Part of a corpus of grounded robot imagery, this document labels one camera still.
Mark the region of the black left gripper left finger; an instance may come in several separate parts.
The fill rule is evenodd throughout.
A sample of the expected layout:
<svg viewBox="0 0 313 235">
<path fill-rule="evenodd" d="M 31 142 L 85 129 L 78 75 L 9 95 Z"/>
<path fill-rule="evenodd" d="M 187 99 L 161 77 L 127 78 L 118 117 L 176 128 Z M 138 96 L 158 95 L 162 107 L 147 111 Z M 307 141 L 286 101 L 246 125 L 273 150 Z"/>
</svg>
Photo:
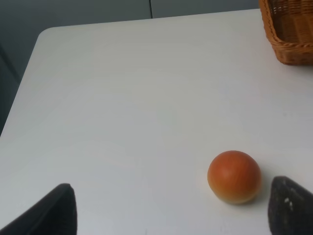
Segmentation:
<svg viewBox="0 0 313 235">
<path fill-rule="evenodd" d="M 59 184 L 0 230 L 2 235 L 76 235 L 77 206 L 70 184 Z"/>
</svg>

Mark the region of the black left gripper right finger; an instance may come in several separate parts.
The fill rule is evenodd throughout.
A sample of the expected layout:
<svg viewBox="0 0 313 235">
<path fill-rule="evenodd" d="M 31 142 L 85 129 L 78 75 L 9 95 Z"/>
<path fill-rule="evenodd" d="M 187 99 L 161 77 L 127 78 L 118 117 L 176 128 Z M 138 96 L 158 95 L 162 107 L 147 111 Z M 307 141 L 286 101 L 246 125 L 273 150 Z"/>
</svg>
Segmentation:
<svg viewBox="0 0 313 235">
<path fill-rule="evenodd" d="M 268 203 L 268 223 L 273 235 L 311 235 L 313 194 L 286 176 L 274 177 Z"/>
</svg>

